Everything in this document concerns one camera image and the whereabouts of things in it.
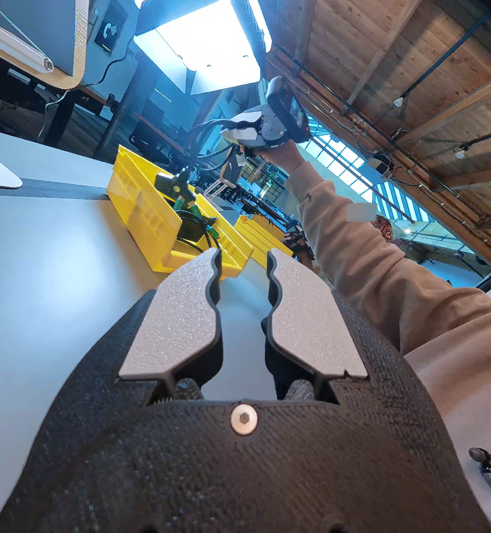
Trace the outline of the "bright studio light panel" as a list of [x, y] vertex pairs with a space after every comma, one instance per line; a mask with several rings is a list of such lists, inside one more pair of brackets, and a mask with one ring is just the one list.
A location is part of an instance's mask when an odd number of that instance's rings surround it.
[[134, 43], [175, 86], [199, 95], [265, 76], [272, 38], [259, 1], [135, 1]]

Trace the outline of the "black wall screen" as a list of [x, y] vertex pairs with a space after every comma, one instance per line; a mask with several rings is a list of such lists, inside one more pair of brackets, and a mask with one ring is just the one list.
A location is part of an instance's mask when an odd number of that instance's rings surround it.
[[108, 7], [96, 17], [96, 30], [91, 40], [111, 56], [127, 20], [127, 13], [118, 1], [110, 1]]

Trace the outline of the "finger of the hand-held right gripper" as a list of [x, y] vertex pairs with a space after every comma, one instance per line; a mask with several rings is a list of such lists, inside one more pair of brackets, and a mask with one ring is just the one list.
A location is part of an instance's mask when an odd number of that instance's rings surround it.
[[252, 108], [236, 115], [230, 121], [233, 127], [262, 127], [263, 111], [264, 108]]
[[223, 129], [221, 130], [221, 136], [229, 143], [254, 146], [258, 139], [258, 132], [254, 127]]

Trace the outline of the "black wood-rimmed panel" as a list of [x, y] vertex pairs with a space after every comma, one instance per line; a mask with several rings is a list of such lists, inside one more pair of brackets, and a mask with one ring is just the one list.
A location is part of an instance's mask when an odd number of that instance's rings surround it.
[[0, 1], [0, 59], [61, 90], [82, 80], [89, 1]]

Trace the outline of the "wooden chair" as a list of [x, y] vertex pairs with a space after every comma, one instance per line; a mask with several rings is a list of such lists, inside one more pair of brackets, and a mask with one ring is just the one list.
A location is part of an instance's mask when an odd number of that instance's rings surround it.
[[233, 153], [228, 154], [228, 159], [221, 168], [220, 182], [230, 189], [235, 189], [244, 165], [245, 156], [236, 146]]

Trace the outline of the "yellow plastic bin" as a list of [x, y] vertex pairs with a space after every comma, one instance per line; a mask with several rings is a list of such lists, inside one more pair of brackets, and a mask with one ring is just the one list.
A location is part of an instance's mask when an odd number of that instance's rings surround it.
[[238, 217], [234, 229], [253, 247], [251, 258], [265, 269], [268, 252], [272, 249], [278, 249], [289, 257], [293, 257], [292, 251], [281, 241], [283, 233], [281, 237], [278, 237], [247, 215]]
[[[215, 247], [209, 235], [207, 242], [202, 228], [195, 228], [200, 235], [177, 241], [183, 220], [173, 209], [175, 202], [154, 187], [162, 168], [119, 145], [112, 175], [106, 192], [122, 222], [129, 230], [150, 268], [159, 273], [171, 273], [206, 251]], [[237, 230], [202, 196], [196, 198], [201, 214], [213, 219], [210, 227], [219, 238], [222, 253], [223, 278], [236, 278], [252, 257], [253, 247]]]

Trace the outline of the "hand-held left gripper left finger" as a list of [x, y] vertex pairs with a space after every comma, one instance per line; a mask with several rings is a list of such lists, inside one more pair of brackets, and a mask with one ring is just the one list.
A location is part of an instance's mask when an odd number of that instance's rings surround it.
[[158, 286], [118, 377], [161, 381], [172, 393], [190, 379], [201, 388], [221, 370], [220, 300], [222, 253], [210, 248], [175, 270]]

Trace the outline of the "person's right hand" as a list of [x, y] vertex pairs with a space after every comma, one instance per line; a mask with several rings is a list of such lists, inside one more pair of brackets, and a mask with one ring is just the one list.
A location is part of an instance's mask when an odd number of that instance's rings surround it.
[[293, 140], [289, 140], [275, 148], [257, 150], [255, 153], [256, 155], [261, 156], [267, 163], [281, 168], [290, 177], [295, 175], [295, 173], [301, 177], [304, 176], [303, 171], [299, 169], [305, 165], [306, 162]]

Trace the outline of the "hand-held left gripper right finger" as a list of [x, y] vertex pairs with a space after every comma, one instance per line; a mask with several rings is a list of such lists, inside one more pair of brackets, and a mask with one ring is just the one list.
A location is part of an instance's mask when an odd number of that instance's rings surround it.
[[316, 399], [333, 398], [331, 381], [369, 381], [369, 372], [328, 284], [313, 270], [274, 248], [267, 254], [268, 300], [262, 320], [265, 364], [278, 400], [295, 381], [310, 384]]

